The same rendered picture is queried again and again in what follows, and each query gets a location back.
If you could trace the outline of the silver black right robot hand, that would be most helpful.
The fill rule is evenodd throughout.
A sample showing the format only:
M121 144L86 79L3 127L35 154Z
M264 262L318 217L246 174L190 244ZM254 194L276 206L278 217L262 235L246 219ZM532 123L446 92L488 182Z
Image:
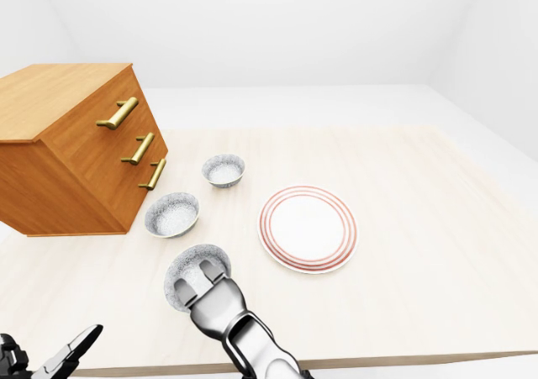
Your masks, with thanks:
M238 285L229 269L215 259L194 259L182 266L170 281L170 304L189 314L208 337L222 340L232 323L246 311Z

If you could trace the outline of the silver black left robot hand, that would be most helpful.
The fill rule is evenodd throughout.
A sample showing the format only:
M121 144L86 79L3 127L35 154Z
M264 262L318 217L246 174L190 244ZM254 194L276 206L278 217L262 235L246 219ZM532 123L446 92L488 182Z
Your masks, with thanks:
M102 331L101 324L83 330L37 371L28 370L28 355L15 339L0 334L0 379L68 379Z

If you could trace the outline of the patterned grey bowl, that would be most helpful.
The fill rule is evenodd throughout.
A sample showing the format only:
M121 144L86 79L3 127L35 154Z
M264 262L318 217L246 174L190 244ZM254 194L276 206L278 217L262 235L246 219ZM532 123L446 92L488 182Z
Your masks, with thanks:
M155 201L145 214L146 230L160 238L185 235L198 221L200 206L190 193L173 192Z
M215 155L202 166L203 177L214 187L229 188L239 183L245 173L245 162L234 154Z
M231 264L227 254L217 245L194 245L184 250L168 267L165 274L164 293L169 304L178 311L190 313L189 301L198 300L212 288L214 280L207 278L200 264L208 261L217 268L217 274L224 277L231 276ZM182 280L187 284L188 300L180 299L180 285Z

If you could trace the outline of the white plate with red rings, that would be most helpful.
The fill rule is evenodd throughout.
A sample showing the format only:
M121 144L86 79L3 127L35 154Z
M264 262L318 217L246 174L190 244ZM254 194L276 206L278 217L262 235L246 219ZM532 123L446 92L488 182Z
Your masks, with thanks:
M305 274L341 268L355 255L360 239L350 207L334 193L309 185L272 194L261 207L256 228L275 261Z

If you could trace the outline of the small wooden drawer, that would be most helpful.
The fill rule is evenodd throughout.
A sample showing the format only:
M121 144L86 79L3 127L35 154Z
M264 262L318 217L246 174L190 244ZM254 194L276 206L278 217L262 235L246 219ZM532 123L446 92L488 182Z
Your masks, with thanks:
M155 138L138 165L122 162L131 157L140 145L135 138L149 132ZM138 187L150 180L154 168L151 162L166 157L167 147L156 124L142 124L129 128L125 125L115 131L105 130L110 139L95 172L97 195L124 231L130 229L148 190Z

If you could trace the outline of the medium wooden drawer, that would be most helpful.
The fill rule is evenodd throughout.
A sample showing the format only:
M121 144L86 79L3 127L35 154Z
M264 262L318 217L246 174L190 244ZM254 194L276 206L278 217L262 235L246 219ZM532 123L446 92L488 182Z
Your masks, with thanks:
M99 100L83 107L56 138L78 176L117 211L143 201L156 164L167 148L141 93L121 102Z

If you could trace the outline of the large wooden drawer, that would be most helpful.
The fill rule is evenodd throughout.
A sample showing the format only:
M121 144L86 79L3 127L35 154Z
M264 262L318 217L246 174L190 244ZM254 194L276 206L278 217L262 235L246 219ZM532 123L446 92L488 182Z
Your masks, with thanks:
M86 178L95 176L99 157L110 141L104 131L111 130L98 127L96 121L109 119L119 109L116 102L130 97L136 97L139 104L119 128L123 125L132 128L154 124L133 68L127 66L79 107L47 129L42 139L77 174Z

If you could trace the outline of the wooden cabinet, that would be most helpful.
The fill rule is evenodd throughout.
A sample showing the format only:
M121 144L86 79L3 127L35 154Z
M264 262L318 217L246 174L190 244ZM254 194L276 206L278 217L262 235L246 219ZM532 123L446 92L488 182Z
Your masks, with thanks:
M36 64L0 78L0 222L28 236L129 231L42 139L127 66Z

